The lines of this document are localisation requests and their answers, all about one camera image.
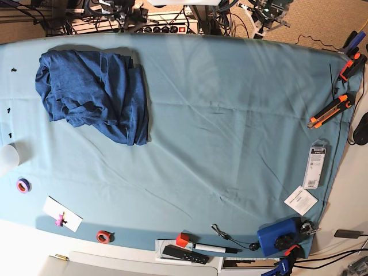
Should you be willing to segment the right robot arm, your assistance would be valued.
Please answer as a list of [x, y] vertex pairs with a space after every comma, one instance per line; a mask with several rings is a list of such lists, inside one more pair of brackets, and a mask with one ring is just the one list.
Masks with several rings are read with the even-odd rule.
[[148, 24], [148, 10], [143, 1], [98, 1], [94, 13], [118, 23], [119, 30], [136, 31]]

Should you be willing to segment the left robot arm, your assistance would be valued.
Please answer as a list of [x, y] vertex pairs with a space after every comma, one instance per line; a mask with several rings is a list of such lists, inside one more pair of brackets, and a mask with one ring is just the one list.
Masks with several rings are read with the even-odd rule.
[[269, 32], [280, 27], [290, 27], [284, 20], [288, 14], [293, 0], [257, 0], [249, 1], [251, 4], [238, 3], [236, 6], [242, 8], [253, 27], [250, 38], [263, 39]]

